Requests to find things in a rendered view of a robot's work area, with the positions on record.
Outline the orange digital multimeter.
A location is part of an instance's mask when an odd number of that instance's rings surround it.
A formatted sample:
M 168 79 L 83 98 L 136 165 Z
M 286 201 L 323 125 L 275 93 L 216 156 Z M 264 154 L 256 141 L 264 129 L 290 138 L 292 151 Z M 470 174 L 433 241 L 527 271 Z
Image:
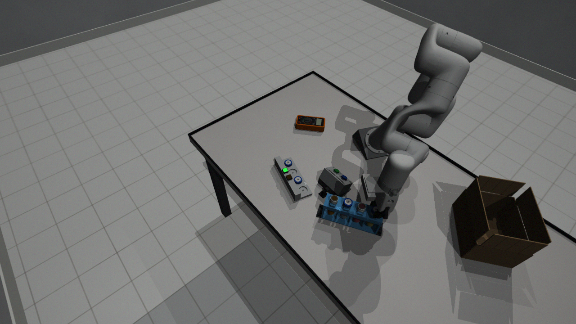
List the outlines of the orange digital multimeter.
M 304 131 L 323 132 L 325 127 L 325 118 L 298 115 L 296 119 L 296 129 Z

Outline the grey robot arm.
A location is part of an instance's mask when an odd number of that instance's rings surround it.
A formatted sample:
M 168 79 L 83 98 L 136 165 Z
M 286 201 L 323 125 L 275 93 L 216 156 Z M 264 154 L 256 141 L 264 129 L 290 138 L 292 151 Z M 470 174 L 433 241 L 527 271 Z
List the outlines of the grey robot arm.
M 433 24 L 425 31 L 416 54 L 414 68 L 420 73 L 408 100 L 412 105 L 398 105 L 379 127 L 369 130 L 365 145 L 376 154 L 390 154 L 380 177 L 362 174 L 366 201 L 376 193 L 397 196 L 406 179 L 429 154 L 420 138 L 431 137 L 452 111 L 456 93 L 470 69 L 470 62 L 481 53 L 483 45 L 460 31 Z

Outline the black table edge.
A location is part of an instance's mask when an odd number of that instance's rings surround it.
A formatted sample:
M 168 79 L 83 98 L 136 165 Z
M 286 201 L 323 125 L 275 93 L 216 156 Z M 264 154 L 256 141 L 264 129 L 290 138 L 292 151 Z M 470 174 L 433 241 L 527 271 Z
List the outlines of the black table edge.
M 258 211 L 258 209 L 251 203 L 251 201 L 242 193 L 242 191 L 232 182 L 231 179 L 229 179 L 228 175 L 226 175 L 222 169 L 214 162 L 214 160 L 212 160 L 212 158 L 203 150 L 203 148 L 194 140 L 193 137 L 191 137 L 191 135 L 194 135 L 196 132 L 203 130 L 204 128 L 232 115 L 233 113 L 238 112 L 241 109 L 246 108 L 249 105 L 252 105 L 254 103 L 256 103 L 259 100 L 262 100 L 263 98 L 267 98 L 267 96 L 271 95 L 271 94 L 275 94 L 275 92 L 282 90 L 283 88 L 311 75 L 312 73 L 314 73 L 316 76 L 319 76 L 319 78 L 323 79 L 325 82 L 329 83 L 331 86 L 337 88 L 337 90 L 340 90 L 341 92 L 343 92 L 344 94 L 346 94 L 348 97 L 352 98 L 353 100 L 357 101 L 359 104 L 361 104 L 362 106 L 364 106 L 365 108 L 369 109 L 370 111 L 372 111 L 373 113 L 377 114 L 378 116 L 380 116 L 381 118 L 383 118 L 384 120 L 386 120 L 387 118 L 384 117 L 383 115 L 381 115 L 380 113 L 378 113 L 377 111 L 375 111 L 374 109 L 370 108 L 368 105 L 362 103 L 362 101 L 359 101 L 358 99 L 354 98 L 351 94 L 348 94 L 346 91 L 340 89 L 338 86 L 334 85 L 332 82 L 329 82 L 329 80 L 325 79 L 323 76 L 319 75 L 317 72 L 311 71 L 308 74 L 305 74 L 304 76 L 301 76 L 300 78 L 278 88 L 277 90 L 274 90 L 272 92 L 270 92 L 269 94 L 266 94 L 264 96 L 262 96 L 261 98 L 258 98 L 254 101 L 251 101 L 250 103 L 243 105 L 242 107 L 234 110 L 233 112 L 230 112 L 228 114 L 226 114 L 225 116 L 222 116 L 210 123 L 208 123 L 207 125 L 204 125 L 202 127 L 200 127 L 199 129 L 194 130 L 193 132 L 188 133 L 189 137 L 193 140 L 193 142 L 195 142 L 195 144 L 197 146 L 199 146 L 200 150 L 203 151 L 203 153 L 212 161 L 212 163 L 220 170 L 220 172 L 222 174 L 224 174 L 225 178 L 228 179 L 228 181 L 230 183 L 232 183 L 232 185 L 234 187 L 236 187 L 236 189 L 238 190 L 238 192 L 247 200 L 247 202 L 255 209 L 255 211 L 262 217 L 263 220 L 265 220 L 265 222 L 271 226 L 271 229 L 275 231 L 275 233 L 282 239 L 282 241 L 288 246 L 288 248 L 290 248 L 290 250 L 298 257 L 298 259 L 304 263 L 304 265 L 308 268 L 308 270 L 310 270 L 311 274 L 313 274 L 315 276 L 315 278 L 317 278 L 317 280 L 325 287 L 325 289 L 333 296 L 333 298 L 335 300 L 337 300 L 337 302 L 340 304 L 341 307 L 344 308 L 344 311 L 346 311 L 348 313 L 349 316 L 351 316 L 351 318 L 354 320 L 354 322 L 356 322 L 357 324 L 361 324 L 355 317 L 354 315 L 352 315 L 352 313 L 350 311 L 348 311 L 347 307 L 344 306 L 344 304 L 335 296 L 335 294 L 325 285 L 325 283 L 318 277 L 317 274 L 315 274 L 315 272 L 313 270 L 311 270 L 310 266 L 308 266 L 307 263 L 305 263 L 305 261 L 297 254 L 297 252 L 289 245 L 289 243 L 281 236 L 281 234 L 272 226 L 271 223 L 268 222 L 268 220 L 265 218 L 265 216 L 263 216 L 261 214 L 261 212 Z M 424 142 L 426 144 L 426 142 Z M 428 145 L 428 144 L 426 144 Z M 452 159 L 448 158 L 447 156 L 445 156 L 444 154 L 440 153 L 438 150 L 434 149 L 432 146 L 428 145 L 429 149 L 433 150 L 435 153 L 437 153 L 438 155 L 440 155 L 441 157 L 443 157 L 444 159 L 448 160 L 450 163 L 454 164 L 455 166 L 457 166 L 459 169 L 462 169 L 464 172 L 466 172 L 467 174 L 471 175 L 473 178 L 478 178 L 477 175 L 473 174 L 472 172 L 470 172 L 469 170 L 467 170 L 466 168 L 462 167 L 460 164 L 456 163 L 455 161 L 453 161 Z M 554 224 L 550 223 L 548 220 L 544 219 L 545 224 L 551 226 L 551 228 L 557 230 L 559 233 L 563 234 L 565 237 L 569 238 L 570 240 L 572 240 L 573 242 L 576 243 L 576 238 L 572 237 L 570 234 L 564 232 L 564 230 L 559 229 L 557 226 L 555 226 Z

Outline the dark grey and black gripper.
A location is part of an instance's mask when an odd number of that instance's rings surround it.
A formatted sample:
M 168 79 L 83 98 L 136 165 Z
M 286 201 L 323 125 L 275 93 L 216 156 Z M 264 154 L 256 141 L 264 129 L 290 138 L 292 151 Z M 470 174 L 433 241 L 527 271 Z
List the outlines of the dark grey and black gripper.
M 376 193 L 376 199 L 371 202 L 371 207 L 377 206 L 377 211 L 374 213 L 373 218 L 387 219 L 388 211 L 392 212 L 398 201 L 399 192 L 397 196 L 393 196 L 391 193 Z

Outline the dark grey button housing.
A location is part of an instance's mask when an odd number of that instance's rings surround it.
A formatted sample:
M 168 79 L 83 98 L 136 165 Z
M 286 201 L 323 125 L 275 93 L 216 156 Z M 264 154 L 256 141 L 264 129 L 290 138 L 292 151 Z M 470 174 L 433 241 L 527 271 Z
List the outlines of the dark grey button housing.
M 319 176 L 318 183 L 324 188 L 323 191 L 319 193 L 319 196 L 325 198 L 327 196 L 326 192 L 332 195 L 343 196 L 350 189 L 353 182 L 344 176 L 337 168 L 334 166 L 326 167 Z

